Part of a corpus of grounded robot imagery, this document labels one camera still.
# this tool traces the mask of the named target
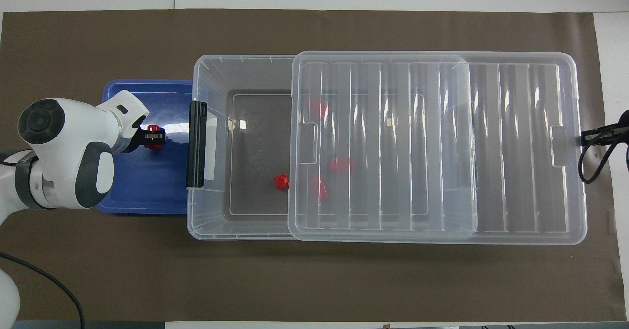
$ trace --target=blue tray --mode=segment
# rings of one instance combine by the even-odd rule
[[[191,80],[115,80],[103,90],[103,101],[129,90],[150,115],[141,128],[157,124],[166,130],[161,150],[139,146],[114,157],[112,190],[96,206],[106,213],[186,214]]]

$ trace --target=black wire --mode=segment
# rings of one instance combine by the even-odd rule
[[[64,284],[62,284],[53,275],[50,275],[49,273],[46,273],[45,271],[41,270],[40,268],[34,266],[33,264],[30,264],[29,262],[25,262],[22,259],[18,259],[16,257],[13,257],[11,255],[8,255],[7,253],[2,253],[1,251],[0,251],[0,258],[5,258],[6,260],[10,260],[11,262],[14,262],[16,264],[20,264],[21,266],[25,266],[25,267],[31,269],[32,271],[35,271],[39,275],[41,275],[41,276],[45,277],[46,279],[52,281],[52,283],[54,283],[61,290],[63,290],[65,292],[65,294],[68,295],[70,300],[72,300],[72,302],[74,303],[74,306],[76,306],[77,312],[79,312],[79,327],[81,329],[85,329],[85,318],[83,317],[83,309],[81,308],[81,303],[79,303],[79,300],[77,300],[77,298],[74,297],[74,295],[72,294],[70,289],[68,289],[68,287],[66,287]]]
[[[603,155],[602,159],[600,160],[600,163],[598,164],[598,167],[596,167],[596,170],[594,172],[594,174],[589,178],[586,179],[586,177],[583,175],[583,159],[586,156],[586,152],[588,152],[588,148],[590,148],[593,145],[596,145],[596,143],[598,143],[598,141],[600,141],[600,139],[606,137],[606,134],[609,134],[611,131],[606,131],[606,132],[601,132],[599,135],[596,135],[595,138],[593,138],[588,145],[584,146],[583,151],[581,152],[581,155],[579,156],[579,178],[585,183],[585,184],[590,184],[591,182],[595,181],[596,178],[598,178],[598,175],[600,174],[600,172],[602,172],[602,169],[605,167],[605,164],[607,163],[607,160],[609,159],[609,155],[611,155],[611,153],[614,151],[614,149],[616,148],[616,146],[625,139],[625,137],[627,135],[629,135],[629,130],[626,130],[624,133],[620,134],[618,136],[618,138],[616,138],[614,140],[613,143],[611,143],[611,145],[609,146],[609,149],[607,149],[607,152],[605,152],[605,154]]]

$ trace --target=black clamp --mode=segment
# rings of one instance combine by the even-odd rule
[[[148,129],[137,129],[131,138],[129,146],[122,152],[132,152],[138,146],[143,145],[151,150],[159,150],[166,143],[166,131],[157,125],[149,125]]]
[[[581,132],[581,146],[583,146],[583,151],[579,157],[579,177],[584,183],[589,184],[598,177],[602,168],[607,163],[609,155],[611,155],[611,152],[613,152],[619,143],[626,143],[628,145],[625,162],[627,163],[627,170],[629,170],[629,110],[625,110],[620,116],[620,119],[618,119],[618,123]],[[588,152],[588,148],[595,145],[609,145],[609,149],[605,152],[592,177],[586,179],[583,175],[583,159],[586,152]]]

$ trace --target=brown mat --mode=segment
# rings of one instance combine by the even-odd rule
[[[118,78],[190,79],[202,54],[305,49],[558,51],[577,62],[584,128],[604,124],[592,14],[167,10],[6,13],[2,148],[36,99],[96,105]],[[0,248],[47,269],[90,320],[624,320],[609,169],[586,189],[577,246],[200,242],[183,217],[21,211]],[[71,319],[47,280],[7,262],[21,319]]]

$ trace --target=transparent storage box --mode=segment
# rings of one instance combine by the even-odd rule
[[[197,62],[193,90],[208,117],[204,185],[189,189],[198,239],[586,235],[576,69],[565,54],[212,55]],[[289,200],[272,184],[284,159]]]

